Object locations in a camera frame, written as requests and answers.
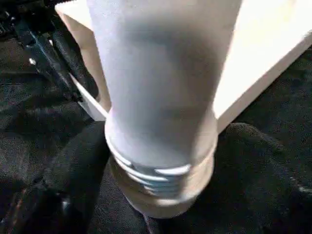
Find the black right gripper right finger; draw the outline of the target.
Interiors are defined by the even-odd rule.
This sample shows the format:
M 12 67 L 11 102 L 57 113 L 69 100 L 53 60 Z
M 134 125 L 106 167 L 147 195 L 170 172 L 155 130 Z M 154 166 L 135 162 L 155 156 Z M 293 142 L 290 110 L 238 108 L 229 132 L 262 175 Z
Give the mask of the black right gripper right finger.
M 257 128 L 229 125 L 200 198 L 199 234 L 309 234 L 312 175 Z

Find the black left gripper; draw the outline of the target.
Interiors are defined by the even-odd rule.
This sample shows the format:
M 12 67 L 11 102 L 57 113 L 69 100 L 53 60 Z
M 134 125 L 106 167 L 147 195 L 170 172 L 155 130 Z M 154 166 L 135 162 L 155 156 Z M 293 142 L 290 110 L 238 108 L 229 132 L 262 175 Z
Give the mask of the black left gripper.
M 96 99 L 98 86 L 85 66 L 80 47 L 72 34 L 54 31 L 52 42 L 55 51 L 45 35 L 32 29 L 26 21 L 20 21 L 45 18 L 54 11 L 57 3 L 57 0 L 1 0 L 0 35 L 12 34 L 12 25 L 19 21 L 14 25 L 14 31 L 37 71 L 56 85 L 69 101 L 82 100 L 70 74 Z

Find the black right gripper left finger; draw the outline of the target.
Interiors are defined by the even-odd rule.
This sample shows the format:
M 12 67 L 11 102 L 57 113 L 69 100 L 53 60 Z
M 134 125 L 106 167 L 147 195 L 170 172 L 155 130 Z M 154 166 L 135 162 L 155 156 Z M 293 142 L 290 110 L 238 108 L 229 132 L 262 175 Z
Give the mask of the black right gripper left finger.
M 46 168 L 29 233 L 87 233 L 110 156 L 104 130 L 103 121 L 85 127 Z

